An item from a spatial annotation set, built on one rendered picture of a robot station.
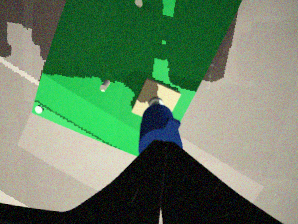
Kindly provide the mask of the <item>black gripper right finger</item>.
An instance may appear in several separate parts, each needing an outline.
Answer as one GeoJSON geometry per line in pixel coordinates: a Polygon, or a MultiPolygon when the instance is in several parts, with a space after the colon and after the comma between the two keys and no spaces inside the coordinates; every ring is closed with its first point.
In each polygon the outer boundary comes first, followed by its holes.
{"type": "Polygon", "coordinates": [[[283,224],[231,189],[174,141],[165,141],[162,224],[283,224]]]}

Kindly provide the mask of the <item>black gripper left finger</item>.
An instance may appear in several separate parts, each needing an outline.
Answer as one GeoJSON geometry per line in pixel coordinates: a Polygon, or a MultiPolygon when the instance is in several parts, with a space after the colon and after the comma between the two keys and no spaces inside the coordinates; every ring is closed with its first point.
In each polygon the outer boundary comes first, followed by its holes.
{"type": "Polygon", "coordinates": [[[100,192],[67,212],[0,202],[0,224],[158,224],[165,184],[164,140],[153,140],[100,192]]]}

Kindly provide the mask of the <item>green circuit board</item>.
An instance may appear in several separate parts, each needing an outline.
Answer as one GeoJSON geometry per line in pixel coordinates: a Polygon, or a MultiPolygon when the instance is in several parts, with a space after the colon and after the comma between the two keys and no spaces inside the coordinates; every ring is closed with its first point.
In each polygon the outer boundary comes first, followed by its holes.
{"type": "Polygon", "coordinates": [[[242,0],[67,0],[33,113],[138,156],[182,117],[242,0]]]}

